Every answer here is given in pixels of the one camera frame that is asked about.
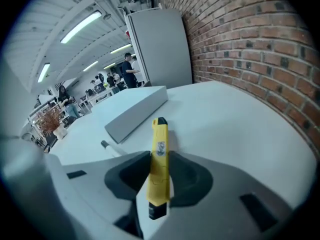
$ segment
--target white wall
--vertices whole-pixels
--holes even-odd
[[[104,82],[107,82],[107,71],[106,70],[104,70],[104,71],[92,70],[92,71],[88,72],[87,74],[81,76],[77,80],[75,80],[74,83],[76,83],[77,81],[79,81],[79,82],[76,83],[74,85],[74,87],[72,87],[72,85],[74,84],[74,83],[72,83],[67,88],[68,94],[70,96],[73,96],[75,98],[75,100],[78,102],[81,97],[86,95],[86,90],[93,89],[95,87],[95,85],[92,84],[91,81],[96,80],[95,76],[97,76],[98,73],[101,73],[104,76]]]
[[[0,135],[19,136],[37,96],[30,94],[0,57]]]

